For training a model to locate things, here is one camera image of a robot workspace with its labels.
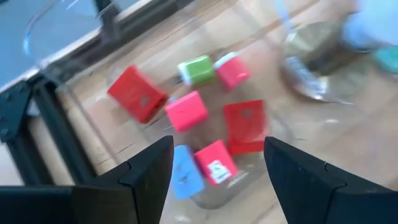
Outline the black aluminium table frame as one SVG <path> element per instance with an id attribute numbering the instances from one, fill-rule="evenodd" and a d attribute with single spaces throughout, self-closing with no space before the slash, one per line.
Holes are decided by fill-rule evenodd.
<path id="1" fill-rule="evenodd" d="M 0 88 L 0 141 L 8 146 L 25 185 L 54 183 L 27 129 L 27 110 L 30 102 L 35 101 L 38 106 L 74 182 L 85 184 L 96 177 L 96 171 L 61 108 L 56 90 L 67 92 L 76 103 L 77 97 L 67 85 L 69 80 L 111 54 L 121 51 L 128 43 L 192 1 L 150 0 L 132 12 L 120 11 L 116 17 L 120 28 L 118 40 L 103 42 L 100 27 L 80 38 L 77 43 L 45 59 L 38 58 L 32 53 L 30 47 L 32 31 L 50 10 L 60 4 L 61 0 L 52 0 L 30 19 L 25 29 L 23 48 L 37 69 L 29 78 L 21 78 L 14 84 Z"/>

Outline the small pink-red wall charger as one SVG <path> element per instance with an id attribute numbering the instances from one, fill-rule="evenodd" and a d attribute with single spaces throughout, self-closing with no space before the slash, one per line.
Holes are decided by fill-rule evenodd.
<path id="1" fill-rule="evenodd" d="M 197 91 L 168 103 L 165 112 L 176 132 L 192 128 L 208 118 L 208 110 Z"/>

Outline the small pink-red block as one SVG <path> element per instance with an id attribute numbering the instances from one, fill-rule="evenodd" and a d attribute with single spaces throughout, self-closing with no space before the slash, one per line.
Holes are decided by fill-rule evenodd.
<path id="1" fill-rule="evenodd" d="M 251 77 L 250 71 L 237 52 L 222 56 L 213 64 L 213 68 L 227 90 L 232 90 Z"/>

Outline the red square block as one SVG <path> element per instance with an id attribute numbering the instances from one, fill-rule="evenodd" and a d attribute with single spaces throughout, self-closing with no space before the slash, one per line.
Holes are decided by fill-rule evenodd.
<path id="1" fill-rule="evenodd" d="M 269 122 L 263 100 L 243 101 L 224 105 L 228 151 L 232 155 L 264 150 Z"/>

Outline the red rectangular box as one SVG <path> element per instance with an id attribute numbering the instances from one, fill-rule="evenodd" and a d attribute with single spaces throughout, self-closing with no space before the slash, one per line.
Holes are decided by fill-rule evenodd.
<path id="1" fill-rule="evenodd" d="M 125 69 L 107 93 L 142 124 L 147 124 L 169 98 L 165 91 L 154 85 L 135 65 Z"/>

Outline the small white plug adapter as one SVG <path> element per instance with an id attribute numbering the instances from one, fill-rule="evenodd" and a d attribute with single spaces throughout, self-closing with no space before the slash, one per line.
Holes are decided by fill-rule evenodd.
<path id="1" fill-rule="evenodd" d="M 213 61 L 209 55 L 202 55 L 177 65 L 180 77 L 188 86 L 198 86 L 215 79 Z"/>

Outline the black clamp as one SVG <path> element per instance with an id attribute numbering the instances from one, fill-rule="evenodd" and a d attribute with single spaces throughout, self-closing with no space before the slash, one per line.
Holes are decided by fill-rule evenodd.
<path id="1" fill-rule="evenodd" d="M 116 17 L 120 10 L 113 0 L 94 0 L 97 8 L 97 17 L 101 20 L 101 38 L 103 42 L 113 42 L 120 38 L 120 28 Z"/>

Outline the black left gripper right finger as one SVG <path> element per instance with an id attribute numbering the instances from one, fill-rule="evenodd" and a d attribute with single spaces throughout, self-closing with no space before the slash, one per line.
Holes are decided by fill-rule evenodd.
<path id="1" fill-rule="evenodd" d="M 288 224 L 398 224 L 398 191 L 275 137 L 265 138 L 264 158 Z"/>

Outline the pink square box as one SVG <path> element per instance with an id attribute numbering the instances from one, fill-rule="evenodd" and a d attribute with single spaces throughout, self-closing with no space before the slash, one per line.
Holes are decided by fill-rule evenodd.
<path id="1" fill-rule="evenodd" d="M 238 173 L 238 168 L 222 140 L 197 151 L 194 157 L 210 184 L 221 184 Z"/>

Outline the brass lamp with white bulb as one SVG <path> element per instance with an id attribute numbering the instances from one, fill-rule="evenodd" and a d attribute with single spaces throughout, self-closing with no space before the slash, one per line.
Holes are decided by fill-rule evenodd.
<path id="1" fill-rule="evenodd" d="M 366 83 L 366 58 L 398 45 L 398 0 L 354 1 L 334 21 L 289 28 L 281 67 L 287 83 L 313 100 L 343 103 Z"/>

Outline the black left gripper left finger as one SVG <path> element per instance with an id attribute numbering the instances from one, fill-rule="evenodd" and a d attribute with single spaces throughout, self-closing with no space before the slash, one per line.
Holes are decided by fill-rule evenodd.
<path id="1" fill-rule="evenodd" d="M 173 157 L 168 135 L 86 185 L 0 187 L 0 224 L 159 224 Z"/>

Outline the blue box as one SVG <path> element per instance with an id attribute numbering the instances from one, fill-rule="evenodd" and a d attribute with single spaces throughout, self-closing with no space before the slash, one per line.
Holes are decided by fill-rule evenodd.
<path id="1" fill-rule="evenodd" d="M 177 199 L 186 199 L 205 188 L 201 172 L 188 145 L 174 147 L 171 184 Z"/>

